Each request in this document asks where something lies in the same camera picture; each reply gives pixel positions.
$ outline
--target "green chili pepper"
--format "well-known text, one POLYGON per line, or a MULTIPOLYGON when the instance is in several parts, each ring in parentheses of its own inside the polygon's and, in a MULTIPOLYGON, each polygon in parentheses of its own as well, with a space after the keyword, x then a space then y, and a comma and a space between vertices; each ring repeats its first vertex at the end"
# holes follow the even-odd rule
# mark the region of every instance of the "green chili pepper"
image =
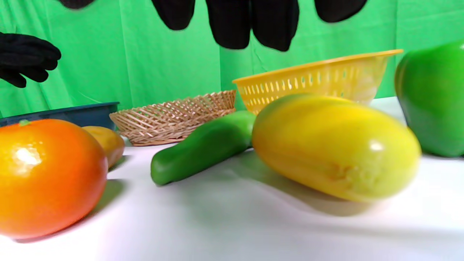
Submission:
POLYGON ((396 70, 396 95, 422 150, 464 155, 464 40, 409 52, 396 70))
POLYGON ((177 182, 244 152, 251 147, 255 119, 251 112, 237 111, 201 125, 185 140, 153 156, 153 182, 177 182))

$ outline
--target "blue container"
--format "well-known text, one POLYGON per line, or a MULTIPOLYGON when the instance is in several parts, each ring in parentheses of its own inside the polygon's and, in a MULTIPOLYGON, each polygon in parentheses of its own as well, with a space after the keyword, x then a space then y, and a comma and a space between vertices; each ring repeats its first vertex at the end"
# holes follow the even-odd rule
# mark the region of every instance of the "blue container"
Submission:
POLYGON ((117 111, 119 102, 91 104, 71 108, 40 111, 0 119, 0 127, 12 125, 21 120, 35 121, 40 119, 60 119, 72 122, 80 127, 101 126, 115 129, 110 113, 117 111))

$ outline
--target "black fabric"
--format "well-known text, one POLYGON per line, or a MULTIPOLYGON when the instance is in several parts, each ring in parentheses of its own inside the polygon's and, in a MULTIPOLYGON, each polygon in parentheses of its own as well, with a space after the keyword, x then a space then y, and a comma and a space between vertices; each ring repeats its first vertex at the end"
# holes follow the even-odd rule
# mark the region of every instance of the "black fabric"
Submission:
POLYGON ((0 33, 0 78, 18 88, 26 86, 23 76, 36 82, 48 79, 58 66, 60 50, 50 42, 30 35, 0 33))
POLYGON ((184 30, 190 24, 195 0, 152 0, 158 15, 171 30, 184 30))
POLYGON ((66 8, 69 9, 82 9, 89 4, 93 3, 94 0, 58 0, 64 5, 66 8))
POLYGON ((214 40, 228 49, 245 49, 250 42, 249 0, 206 0, 214 40))
MULTIPOLYGON (((172 30, 183 30, 193 17, 195 0, 152 0, 172 30)), ((206 0, 214 40, 228 49, 244 49, 251 29, 269 48, 287 51, 298 25, 297 0, 206 0)))
POLYGON ((251 0, 253 34, 266 47, 288 51, 299 16, 297 0, 251 0))
POLYGON ((367 0, 314 0, 317 15, 327 23, 337 23, 351 18, 359 13, 366 3, 367 0))

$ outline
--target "green screen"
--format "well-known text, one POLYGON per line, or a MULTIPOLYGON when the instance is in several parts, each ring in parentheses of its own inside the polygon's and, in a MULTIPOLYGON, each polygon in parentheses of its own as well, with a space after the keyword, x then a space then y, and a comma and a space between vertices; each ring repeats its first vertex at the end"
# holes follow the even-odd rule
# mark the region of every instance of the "green screen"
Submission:
MULTIPOLYGON (((0 81, 4 117, 119 101, 129 109, 235 88, 232 80, 339 56, 425 48, 464 38, 464 1, 369 0, 353 18, 326 24, 310 0, 291 49, 281 53, 252 38, 247 49, 220 48, 198 0, 190 26, 167 29, 150 0, 96 0, 71 11, 56 0, 0 0, 0 31, 49 40, 63 53, 41 84, 17 89, 0 81)), ((392 59, 377 98, 394 95, 392 59)))

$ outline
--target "yellow squash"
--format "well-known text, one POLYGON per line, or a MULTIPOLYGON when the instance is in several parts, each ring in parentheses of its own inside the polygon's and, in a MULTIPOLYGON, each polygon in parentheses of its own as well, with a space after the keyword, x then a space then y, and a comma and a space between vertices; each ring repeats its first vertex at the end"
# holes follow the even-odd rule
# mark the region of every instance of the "yellow squash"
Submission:
POLYGON ((277 173, 351 201, 374 202, 402 191, 415 177, 420 145, 383 112, 332 97, 296 94, 266 106, 253 147, 277 173))
POLYGON ((106 158, 108 159, 108 168, 113 167, 124 153, 124 140, 116 132, 99 126, 82 127, 90 133, 105 150, 106 158))

